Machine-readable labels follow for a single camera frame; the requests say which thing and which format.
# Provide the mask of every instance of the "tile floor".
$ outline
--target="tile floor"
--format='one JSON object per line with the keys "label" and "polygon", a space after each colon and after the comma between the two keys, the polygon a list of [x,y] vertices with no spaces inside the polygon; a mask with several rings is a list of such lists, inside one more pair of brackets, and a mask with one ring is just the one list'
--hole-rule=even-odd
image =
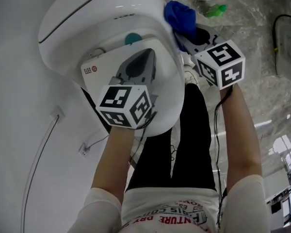
{"label": "tile floor", "polygon": [[[281,158],[291,152],[291,145],[285,141],[281,147],[282,136],[287,136],[291,143],[291,82],[276,75],[275,54],[273,51],[272,26],[279,14],[291,15],[291,0],[211,0],[197,2],[194,0],[177,0],[196,11],[198,23],[215,27],[225,39],[232,39],[246,56],[245,79],[240,87],[247,101],[250,113],[257,128],[263,161],[263,176],[268,176],[283,168]],[[203,14],[214,4],[226,4],[228,10],[218,18],[205,18]],[[210,127],[213,132],[213,113],[219,102],[216,87],[200,78],[200,89],[204,94],[209,111]],[[223,115],[218,118],[220,140],[219,168],[226,179],[227,155]],[[171,143],[178,146],[180,137],[179,122],[174,126]],[[135,155],[137,161],[142,146]],[[214,138],[210,147],[213,169]]]}

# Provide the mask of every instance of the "white shirt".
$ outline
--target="white shirt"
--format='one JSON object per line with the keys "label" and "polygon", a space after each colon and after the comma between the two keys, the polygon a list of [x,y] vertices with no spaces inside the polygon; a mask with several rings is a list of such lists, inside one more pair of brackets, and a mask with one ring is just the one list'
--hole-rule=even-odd
{"label": "white shirt", "polygon": [[[211,189],[137,188],[125,193],[121,207],[109,192],[92,188],[69,233],[216,233],[217,213],[218,195]],[[270,232],[261,176],[232,187],[220,232]]]}

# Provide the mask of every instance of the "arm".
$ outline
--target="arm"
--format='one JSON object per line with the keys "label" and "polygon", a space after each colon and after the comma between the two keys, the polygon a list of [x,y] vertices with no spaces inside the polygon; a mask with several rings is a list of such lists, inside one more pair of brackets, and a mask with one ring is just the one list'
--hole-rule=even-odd
{"label": "arm", "polygon": [[[227,89],[221,90],[221,98]],[[228,158],[227,192],[242,178],[262,175],[259,141],[250,112],[237,84],[222,104]]]}
{"label": "arm", "polygon": [[97,166],[92,188],[110,192],[123,202],[134,130],[112,127],[106,148]]}

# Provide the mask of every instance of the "blue rag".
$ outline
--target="blue rag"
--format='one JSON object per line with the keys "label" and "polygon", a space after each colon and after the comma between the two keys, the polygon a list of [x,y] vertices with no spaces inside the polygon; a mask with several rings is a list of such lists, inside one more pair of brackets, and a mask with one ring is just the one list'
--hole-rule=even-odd
{"label": "blue rag", "polygon": [[180,2],[170,1],[165,6],[164,17],[174,30],[187,37],[191,42],[195,41],[196,14],[193,9]]}

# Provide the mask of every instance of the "white toilet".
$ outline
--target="white toilet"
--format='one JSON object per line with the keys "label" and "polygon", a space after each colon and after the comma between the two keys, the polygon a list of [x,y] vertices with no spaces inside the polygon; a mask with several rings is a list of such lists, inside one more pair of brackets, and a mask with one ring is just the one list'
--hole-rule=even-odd
{"label": "white toilet", "polygon": [[[183,61],[172,28],[164,20],[164,6],[164,0],[56,0],[40,26],[38,41],[43,62],[80,85],[96,102],[102,86],[119,68],[121,55],[109,54],[109,60],[100,61],[86,81],[87,76],[81,72],[84,63],[97,55],[103,57],[105,52],[118,52],[116,49],[129,56],[153,48],[157,56],[153,81],[157,114],[145,136],[164,133],[179,118],[184,99]],[[125,45],[129,33],[138,34],[142,40]]]}

